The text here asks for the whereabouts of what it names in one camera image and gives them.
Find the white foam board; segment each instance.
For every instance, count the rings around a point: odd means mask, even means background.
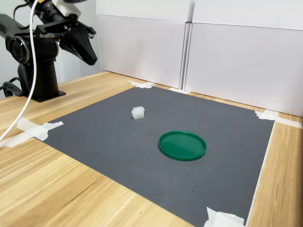
[[[104,70],[179,87],[184,22],[98,15]]]
[[[194,22],[303,30],[302,0],[196,0]]]
[[[97,14],[191,21],[195,0],[97,0]]]
[[[185,90],[303,116],[303,31],[194,23]]]

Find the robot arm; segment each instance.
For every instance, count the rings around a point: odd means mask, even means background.
[[[68,51],[88,65],[94,65],[97,57],[89,39],[96,34],[92,27],[78,21],[81,12],[72,2],[84,0],[44,0],[36,6],[35,13],[44,23],[35,30],[36,37],[51,38],[58,41],[61,49]],[[34,0],[29,0],[32,7]]]
[[[35,2],[35,0],[24,1],[29,7],[32,7]],[[33,36],[37,75],[32,99],[38,102],[65,94],[58,90],[54,69],[59,47],[74,54],[88,65],[94,65],[98,60],[89,41],[94,38],[96,32],[78,21],[81,12],[73,4],[83,1],[39,0],[35,7],[35,15],[43,22],[43,25],[36,27]],[[0,36],[5,38],[7,51],[20,64],[18,80],[22,89],[17,89],[11,82],[5,82],[3,90],[8,91],[6,96],[12,94],[27,96],[33,84],[34,70],[29,29],[2,14],[0,15]]]

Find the white cube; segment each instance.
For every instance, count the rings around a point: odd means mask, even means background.
[[[133,115],[134,119],[143,118],[144,117],[144,108],[142,106],[133,108],[132,115]]]

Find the masking tape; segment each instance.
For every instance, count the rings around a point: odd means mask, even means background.
[[[140,88],[151,88],[152,85],[155,84],[155,83],[151,83],[151,82],[138,83],[138,82],[134,82],[132,80],[128,80],[128,82],[131,82],[131,85],[135,85],[136,87],[140,87]]]
[[[278,112],[276,112],[276,111],[265,110],[264,112],[255,111],[255,113],[259,117],[259,119],[272,120],[272,121],[276,121],[281,124],[286,124],[289,126],[299,128],[299,129],[303,129],[303,126],[301,123],[278,117]]]
[[[0,147],[12,148],[33,137],[36,137],[37,139],[44,141],[48,137],[47,133],[49,130],[57,128],[61,125],[63,125],[62,122],[44,123],[43,125],[37,125],[33,122],[30,122],[29,120],[27,120],[25,118],[21,118],[17,122],[17,128],[20,130],[23,130],[24,132],[15,137],[9,138],[8,140],[0,142]]]
[[[171,91],[175,91],[175,92],[179,92],[179,93],[182,93],[182,94],[188,94],[190,93],[190,91],[185,91],[185,90],[181,90],[181,89],[176,89],[176,88],[171,88],[170,89]]]
[[[204,227],[244,227],[244,219],[233,214],[216,212],[207,207],[208,220]]]

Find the green lid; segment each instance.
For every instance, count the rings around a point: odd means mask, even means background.
[[[159,139],[159,148],[164,155],[180,160],[193,161],[201,158],[206,143],[201,137],[187,131],[170,131]]]

